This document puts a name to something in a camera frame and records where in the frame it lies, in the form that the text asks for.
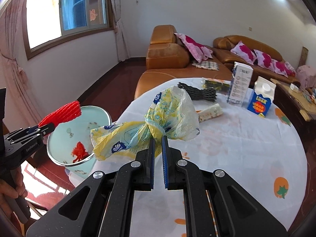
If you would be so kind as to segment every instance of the round table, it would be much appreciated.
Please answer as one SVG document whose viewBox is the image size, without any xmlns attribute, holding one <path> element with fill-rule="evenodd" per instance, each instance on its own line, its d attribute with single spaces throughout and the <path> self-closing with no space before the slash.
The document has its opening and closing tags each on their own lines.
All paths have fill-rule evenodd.
<svg viewBox="0 0 316 237">
<path fill-rule="evenodd" d="M 155 87 L 134 100 L 117 123 L 143 121 L 156 94 L 178 82 L 201 88 L 202 79 L 173 79 Z M 249 89 L 245 100 L 251 92 Z M 246 102 L 237 107 L 227 104 L 226 98 L 217 95 L 224 113 L 201 122 L 196 138 L 169 140 L 169 146 L 181 150 L 183 157 L 200 169 L 225 170 L 288 230 L 305 195 L 307 160 L 301 140 L 274 104 L 266 118 L 261 118 L 246 109 Z M 204 100 L 193 103 L 196 110 L 213 104 Z M 128 162 L 112 157 L 97 161 L 91 172 L 112 172 Z M 130 236 L 185 236 L 183 192 L 164 188 L 161 155 L 155 160 L 154 175 L 151 192 L 135 193 Z"/>
</svg>

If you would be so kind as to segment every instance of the milk carton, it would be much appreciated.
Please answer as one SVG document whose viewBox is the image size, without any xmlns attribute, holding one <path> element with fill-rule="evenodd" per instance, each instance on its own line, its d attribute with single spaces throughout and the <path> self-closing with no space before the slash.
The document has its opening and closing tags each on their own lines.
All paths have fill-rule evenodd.
<svg viewBox="0 0 316 237">
<path fill-rule="evenodd" d="M 252 72 L 253 69 L 249 65 L 235 62 L 227 103 L 242 106 L 250 84 Z"/>
<path fill-rule="evenodd" d="M 248 110 L 265 118 L 274 100 L 275 88 L 276 85 L 272 82 L 262 77 L 258 77 L 255 82 L 252 97 L 250 98 Z"/>
</svg>

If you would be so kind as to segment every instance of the sofa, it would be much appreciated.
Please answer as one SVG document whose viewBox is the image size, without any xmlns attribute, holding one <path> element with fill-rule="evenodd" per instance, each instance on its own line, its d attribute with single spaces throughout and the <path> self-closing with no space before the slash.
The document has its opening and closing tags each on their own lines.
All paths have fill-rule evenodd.
<svg viewBox="0 0 316 237">
<path fill-rule="evenodd" d="M 231 71 L 215 56 L 211 61 L 219 70 L 198 69 L 190 64 L 190 54 L 177 40 L 176 29 L 172 25 L 156 26 L 153 30 L 146 56 L 146 71 L 141 75 L 135 99 L 146 91 L 175 78 L 206 77 L 231 80 Z"/>
<path fill-rule="evenodd" d="M 230 50 L 234 48 L 235 45 L 239 43 L 239 41 L 242 41 L 243 44 L 245 44 L 252 51 L 256 49 L 256 50 L 269 54 L 272 59 L 285 62 L 284 59 L 282 58 L 282 55 L 277 50 L 275 50 L 274 48 L 264 43 L 256 41 L 254 39 L 244 37 L 244 36 L 236 36 L 236 35 L 216 38 L 213 41 L 213 48 L 212 48 L 214 55 L 216 56 L 217 59 L 221 61 L 221 63 L 223 63 L 231 71 L 233 70 L 235 61 L 248 64 L 244 59 L 230 52 Z M 283 75 L 274 73 L 270 71 L 269 69 L 264 69 L 262 67 L 259 67 L 258 65 L 250 65 L 250 66 L 253 68 L 253 74 L 252 74 L 252 78 L 250 82 L 251 86 L 254 85 L 258 76 L 261 76 L 267 80 L 270 80 L 271 78 L 273 78 L 287 84 L 293 83 L 297 85 L 298 87 L 300 87 L 301 85 L 300 81 L 296 77 L 293 77 L 293 76 L 285 77 Z"/>
</svg>

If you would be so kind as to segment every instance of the human hand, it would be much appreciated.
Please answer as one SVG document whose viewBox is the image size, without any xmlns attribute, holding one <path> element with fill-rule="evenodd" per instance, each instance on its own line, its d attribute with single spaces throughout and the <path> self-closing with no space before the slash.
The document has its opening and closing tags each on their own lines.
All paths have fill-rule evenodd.
<svg viewBox="0 0 316 237">
<path fill-rule="evenodd" d="M 15 179 L 16 188 L 14 189 L 4 180 L 0 179 L 0 208 L 4 211 L 9 219 L 11 219 L 12 209 L 7 204 L 4 195 L 16 199 L 18 196 L 25 198 L 27 196 L 27 191 L 25 190 L 25 185 L 23 183 L 23 175 L 21 172 L 21 167 L 15 169 Z"/>
</svg>

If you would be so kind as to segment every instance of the white cap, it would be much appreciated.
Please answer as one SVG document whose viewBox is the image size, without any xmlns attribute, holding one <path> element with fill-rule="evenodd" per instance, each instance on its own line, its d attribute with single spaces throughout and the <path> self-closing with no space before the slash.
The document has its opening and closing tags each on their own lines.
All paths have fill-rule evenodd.
<svg viewBox="0 0 316 237">
<path fill-rule="evenodd" d="M 268 92 L 271 91 L 271 87 L 270 87 L 270 85 L 267 84 L 267 83 L 262 84 L 262 89 L 263 89 L 263 92 L 264 92 L 264 93 L 268 93 Z"/>
</svg>

